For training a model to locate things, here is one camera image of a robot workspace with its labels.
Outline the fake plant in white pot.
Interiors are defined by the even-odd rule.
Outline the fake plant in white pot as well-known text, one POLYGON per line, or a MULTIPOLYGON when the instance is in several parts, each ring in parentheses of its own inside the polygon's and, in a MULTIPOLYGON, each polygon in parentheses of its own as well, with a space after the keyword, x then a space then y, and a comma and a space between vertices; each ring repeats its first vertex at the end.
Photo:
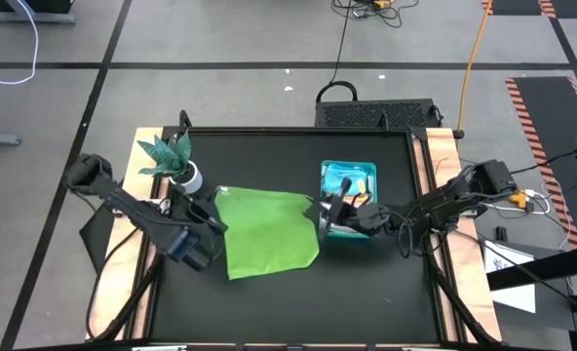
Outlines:
POLYGON ((167 141, 154 136, 153 142, 138 140, 137 144, 155 163, 152 167, 140 169, 140 174, 166 177, 187 195, 202 188, 203 175, 191 159, 192 142, 187 129, 175 133, 167 141))

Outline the wooden side board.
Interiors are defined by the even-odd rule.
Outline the wooden side board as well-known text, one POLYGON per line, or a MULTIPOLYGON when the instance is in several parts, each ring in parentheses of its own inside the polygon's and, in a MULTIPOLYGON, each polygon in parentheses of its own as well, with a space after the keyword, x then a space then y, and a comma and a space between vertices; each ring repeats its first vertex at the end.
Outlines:
MULTIPOLYGON (((137 142, 152 142, 162 134, 161 127, 139 128, 135 132, 123 189, 137 199, 150 199, 167 193, 168 184, 165 181, 138 172, 153 166, 154 162, 137 142)), ((143 233, 136 230, 128 219, 121 217, 113 222, 107 252, 109 260, 102 269, 89 314, 89 327, 93 335, 106 331, 117 317, 146 273, 155 249, 147 243, 143 233)))
MULTIPOLYGON (((445 185, 461 171, 457 147, 451 129, 427 129, 427 144, 432 159, 436 186, 445 185)), ((472 219, 461 217, 457 228, 447 235, 457 293, 484 330, 502 340, 494 303, 484 271, 482 249, 472 219)))

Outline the lime green microfiber towel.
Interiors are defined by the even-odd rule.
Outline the lime green microfiber towel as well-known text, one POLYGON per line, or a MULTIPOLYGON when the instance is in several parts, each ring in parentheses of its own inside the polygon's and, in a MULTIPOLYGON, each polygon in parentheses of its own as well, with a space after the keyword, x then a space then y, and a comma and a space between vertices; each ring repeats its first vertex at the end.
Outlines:
POLYGON ((214 203, 224 233, 228 278, 309 267, 319 255, 312 199, 304 194, 220 186, 214 203))

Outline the black hazard striped mat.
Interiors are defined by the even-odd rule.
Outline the black hazard striped mat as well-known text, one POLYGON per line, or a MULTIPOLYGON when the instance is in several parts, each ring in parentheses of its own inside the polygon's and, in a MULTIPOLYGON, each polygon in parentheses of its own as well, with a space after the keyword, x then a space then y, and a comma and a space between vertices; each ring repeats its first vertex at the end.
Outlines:
POLYGON ((577 83, 570 77, 505 81, 558 221, 577 249, 577 83))
POLYGON ((551 0, 481 0, 491 16, 543 16, 555 19, 551 0))

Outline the black flat sheet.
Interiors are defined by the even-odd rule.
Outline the black flat sheet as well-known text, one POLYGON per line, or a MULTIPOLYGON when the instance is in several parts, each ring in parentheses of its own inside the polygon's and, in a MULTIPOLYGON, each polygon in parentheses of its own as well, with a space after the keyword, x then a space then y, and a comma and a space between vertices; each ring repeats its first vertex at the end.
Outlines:
POLYGON ((104 265, 114 219, 111 211, 100 208, 79 231, 96 273, 104 265))

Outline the black table frame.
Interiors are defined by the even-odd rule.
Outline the black table frame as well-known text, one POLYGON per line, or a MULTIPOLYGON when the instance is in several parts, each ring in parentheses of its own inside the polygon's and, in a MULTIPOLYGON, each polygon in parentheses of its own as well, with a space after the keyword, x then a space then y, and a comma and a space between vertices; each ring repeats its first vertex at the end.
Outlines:
MULTIPOLYGON (((416 167, 418 169, 419 174, 419 183, 421 185, 421 190, 425 192, 428 186, 428 177, 434 176, 433 174, 433 166, 432 166, 432 159, 429 153, 429 148, 427 144, 427 133, 425 130, 425 139, 423 141, 419 139, 415 139, 412 142, 413 150, 418 152, 423 152, 425 154, 424 159, 422 161, 418 161, 416 163, 416 167)), ((214 135, 226 135, 226 136, 233 136, 233 137, 325 137, 331 136, 334 133, 333 129, 317 129, 317 128, 290 128, 290 127, 277 127, 277 128, 263 128, 263 127, 251 127, 251 128, 197 128, 195 130, 199 134, 206 134, 208 136, 214 135)), ((130 157, 131 148, 134 143, 130 145, 128 151, 125 154, 120 155, 114 159, 114 162, 117 166, 124 165, 127 170, 128 159, 130 157)), ((450 257, 448 253, 448 245, 447 241, 445 240, 444 247, 442 249, 437 250, 438 254, 438 263, 443 265, 447 260, 450 262, 450 257)), ((92 305, 89 307, 88 317, 87 317, 87 326, 89 327, 89 314, 91 312, 92 305)))

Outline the black computer case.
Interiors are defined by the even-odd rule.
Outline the black computer case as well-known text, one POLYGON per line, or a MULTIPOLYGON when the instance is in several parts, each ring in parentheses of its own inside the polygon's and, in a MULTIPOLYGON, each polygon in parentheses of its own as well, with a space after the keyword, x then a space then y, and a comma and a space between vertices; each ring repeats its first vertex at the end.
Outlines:
POLYGON ((316 103, 315 125, 321 128, 439 128, 443 116, 430 98, 327 101, 316 103))

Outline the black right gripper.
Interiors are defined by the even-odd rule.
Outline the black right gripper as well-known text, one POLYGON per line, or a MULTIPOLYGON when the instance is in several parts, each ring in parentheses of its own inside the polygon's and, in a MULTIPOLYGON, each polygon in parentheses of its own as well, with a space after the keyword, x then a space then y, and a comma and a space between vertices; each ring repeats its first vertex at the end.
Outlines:
POLYGON ((386 231, 390 221, 390 212, 382 206, 371 204, 370 197, 367 202, 355 206, 355 195, 350 203, 345 201, 352 185, 350 178, 345 177, 341 181, 338 195, 331 195, 326 199, 312 198, 311 208, 327 210, 327 214, 320 212, 319 226, 327 227, 327 232, 341 237, 366 238, 386 231))

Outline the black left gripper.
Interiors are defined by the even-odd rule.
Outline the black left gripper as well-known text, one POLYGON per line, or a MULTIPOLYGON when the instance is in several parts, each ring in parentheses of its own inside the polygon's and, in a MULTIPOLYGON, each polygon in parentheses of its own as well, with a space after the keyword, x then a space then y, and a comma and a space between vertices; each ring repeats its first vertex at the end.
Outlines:
POLYGON ((185 194, 182 187, 172 187, 170 200, 171 219, 207 224, 215 234, 224 233, 228 229, 228 226, 223 224, 212 197, 185 194))

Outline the black frame beam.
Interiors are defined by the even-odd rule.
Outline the black frame beam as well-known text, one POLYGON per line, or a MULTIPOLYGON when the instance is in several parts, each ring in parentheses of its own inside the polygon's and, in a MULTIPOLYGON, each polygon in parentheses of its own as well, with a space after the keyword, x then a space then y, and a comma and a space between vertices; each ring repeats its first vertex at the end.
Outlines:
POLYGON ((577 250, 558 253, 486 275, 492 291, 513 288, 533 282, 577 275, 577 250))

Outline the teal plastic bin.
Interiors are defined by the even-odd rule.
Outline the teal plastic bin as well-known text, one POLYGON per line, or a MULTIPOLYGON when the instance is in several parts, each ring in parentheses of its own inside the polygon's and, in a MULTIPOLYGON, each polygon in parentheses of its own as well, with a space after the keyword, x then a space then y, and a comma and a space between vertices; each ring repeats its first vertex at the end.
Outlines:
MULTIPOLYGON (((321 195, 322 195, 322 199, 326 199, 331 196, 331 195, 338 195, 339 193, 325 193, 322 190, 322 177, 323 177, 323 170, 325 168, 326 165, 328 164, 341 164, 341 165, 347 165, 347 166, 358 166, 358 167, 362 167, 364 168, 371 176, 372 178, 372 186, 371 186, 371 190, 367 191, 371 194, 371 200, 370 203, 371 204, 375 204, 377 202, 377 170, 376 170, 376 166, 373 163, 368 163, 368 162, 358 162, 358 161, 334 161, 334 160, 324 160, 321 164, 321 195)), ((350 203, 350 200, 353 196, 350 195, 346 195, 345 196, 345 201, 347 203, 350 203)), ((327 233, 327 237, 334 237, 334 238, 343 238, 343 239, 367 239, 366 238, 351 238, 351 237, 341 237, 340 235, 335 236, 333 235, 331 232, 327 233)))

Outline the bright blue microfiber towel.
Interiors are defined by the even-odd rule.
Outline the bright blue microfiber towel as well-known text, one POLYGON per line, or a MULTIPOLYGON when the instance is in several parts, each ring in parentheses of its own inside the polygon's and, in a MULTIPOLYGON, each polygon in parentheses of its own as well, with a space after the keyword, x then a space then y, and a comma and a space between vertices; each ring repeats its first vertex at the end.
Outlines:
POLYGON ((325 193, 340 193, 345 178, 351 182, 346 192, 347 195, 361 194, 358 185, 360 179, 365 181, 366 191, 371 190, 372 178, 364 168, 341 164, 328 164, 325 166, 322 177, 322 190, 325 193))

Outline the white printed sign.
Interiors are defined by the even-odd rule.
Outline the white printed sign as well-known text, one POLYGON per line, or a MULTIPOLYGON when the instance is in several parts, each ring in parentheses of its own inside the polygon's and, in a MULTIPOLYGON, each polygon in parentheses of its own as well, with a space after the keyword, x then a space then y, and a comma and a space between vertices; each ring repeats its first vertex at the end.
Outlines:
MULTIPOLYGON (((483 264, 485 273, 514 267, 534 260, 534 256, 491 241, 484 242, 483 264)), ((492 300, 515 309, 535 314, 536 292, 533 284, 491 291, 492 300)))

